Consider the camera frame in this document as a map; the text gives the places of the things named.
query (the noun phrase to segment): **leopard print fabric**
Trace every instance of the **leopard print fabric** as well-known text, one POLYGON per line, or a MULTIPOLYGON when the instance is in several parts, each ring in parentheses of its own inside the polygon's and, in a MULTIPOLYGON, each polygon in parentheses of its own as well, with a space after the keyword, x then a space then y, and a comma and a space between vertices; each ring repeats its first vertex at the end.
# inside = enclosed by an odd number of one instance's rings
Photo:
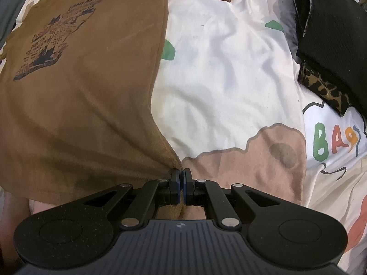
POLYGON ((298 82, 325 100, 339 116, 344 116, 348 107, 352 106, 348 94, 340 92, 335 85, 322 79, 320 73, 304 61, 301 63, 298 82))

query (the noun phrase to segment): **triangular cutout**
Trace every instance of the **triangular cutout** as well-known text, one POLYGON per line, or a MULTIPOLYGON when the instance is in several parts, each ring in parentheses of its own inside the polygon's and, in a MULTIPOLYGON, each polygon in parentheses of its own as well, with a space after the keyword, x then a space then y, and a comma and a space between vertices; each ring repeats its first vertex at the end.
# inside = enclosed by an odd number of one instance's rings
POLYGON ((110 191, 109 193, 103 194, 99 197, 93 198, 85 202, 84 204, 87 206, 93 206, 93 207, 103 207, 105 204, 107 204, 111 198, 114 197, 114 195, 117 193, 117 191, 110 191))
POLYGON ((279 205, 279 203, 275 200, 257 194, 254 191, 247 191, 247 195, 259 206, 259 207, 270 207, 279 205))

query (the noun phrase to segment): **gray cloth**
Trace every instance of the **gray cloth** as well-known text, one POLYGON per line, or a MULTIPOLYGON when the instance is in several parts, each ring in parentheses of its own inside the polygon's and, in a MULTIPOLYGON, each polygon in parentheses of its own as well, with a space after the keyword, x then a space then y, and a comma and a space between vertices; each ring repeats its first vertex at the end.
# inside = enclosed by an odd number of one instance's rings
POLYGON ((25 0, 0 0, 0 49, 14 28, 25 0))

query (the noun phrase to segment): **green print shape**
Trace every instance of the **green print shape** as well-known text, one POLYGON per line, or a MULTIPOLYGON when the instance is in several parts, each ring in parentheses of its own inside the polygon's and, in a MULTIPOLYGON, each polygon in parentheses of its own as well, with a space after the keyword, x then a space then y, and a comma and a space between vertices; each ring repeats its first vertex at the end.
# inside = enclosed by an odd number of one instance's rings
POLYGON ((283 27, 275 20, 271 20, 269 23, 266 23, 265 27, 283 32, 283 27))
POLYGON ((313 136, 313 157, 317 161, 322 162, 326 160, 328 156, 329 156, 329 149, 326 141, 325 125, 322 123, 317 123, 315 125, 315 133, 313 136))
POLYGON ((173 45, 166 39, 164 42, 163 53, 161 59, 172 61, 175 58, 176 50, 173 45))

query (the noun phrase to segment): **ribbed black fabric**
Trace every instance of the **ribbed black fabric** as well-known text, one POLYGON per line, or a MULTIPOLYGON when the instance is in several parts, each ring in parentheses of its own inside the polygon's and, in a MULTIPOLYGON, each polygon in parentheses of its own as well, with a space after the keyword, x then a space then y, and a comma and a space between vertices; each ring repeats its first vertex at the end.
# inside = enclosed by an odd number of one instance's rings
POLYGON ((296 1, 297 56, 347 92, 367 116, 367 13, 354 0, 307 1, 296 1))

